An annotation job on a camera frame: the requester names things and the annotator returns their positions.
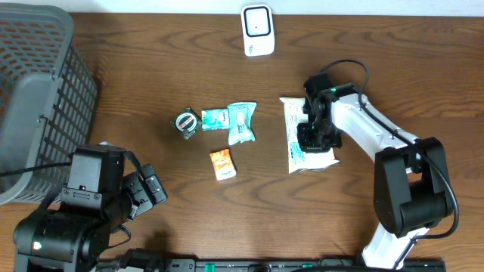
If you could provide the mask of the orange snack packet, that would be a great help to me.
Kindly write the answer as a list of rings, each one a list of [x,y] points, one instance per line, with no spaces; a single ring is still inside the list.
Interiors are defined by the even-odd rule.
[[[223,181],[236,176],[237,171],[231,159],[229,149],[216,151],[209,156],[213,164],[217,181]]]

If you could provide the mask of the teal white snack packet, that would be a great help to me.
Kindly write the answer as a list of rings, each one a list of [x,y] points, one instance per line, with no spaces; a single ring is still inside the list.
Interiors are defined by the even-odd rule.
[[[237,102],[227,106],[229,118],[229,145],[256,140],[253,130],[251,129],[251,120],[256,106],[257,102]]]

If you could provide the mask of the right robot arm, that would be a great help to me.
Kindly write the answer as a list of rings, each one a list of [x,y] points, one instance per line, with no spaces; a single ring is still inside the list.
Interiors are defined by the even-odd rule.
[[[297,142],[307,153],[342,145],[345,133],[374,162],[374,210],[379,224],[358,257],[365,267],[400,270],[418,240],[443,218],[459,216],[445,150],[436,138],[420,139],[378,112],[353,83],[335,86],[326,72],[303,85],[306,122]]]

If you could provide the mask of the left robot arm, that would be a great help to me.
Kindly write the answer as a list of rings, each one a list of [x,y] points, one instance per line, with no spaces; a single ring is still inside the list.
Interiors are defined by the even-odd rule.
[[[84,145],[71,155],[65,185],[49,191],[14,230],[15,271],[93,271],[110,236],[167,199],[150,164],[110,145]]]

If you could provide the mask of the white yellow chip bag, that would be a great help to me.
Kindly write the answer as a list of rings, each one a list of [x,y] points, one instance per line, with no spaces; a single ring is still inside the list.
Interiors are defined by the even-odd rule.
[[[297,139],[297,126],[308,122],[308,115],[303,112],[304,98],[280,97],[283,103],[286,125],[288,172],[290,174],[305,170],[323,171],[340,161],[332,149],[322,153],[307,153],[301,150]]]

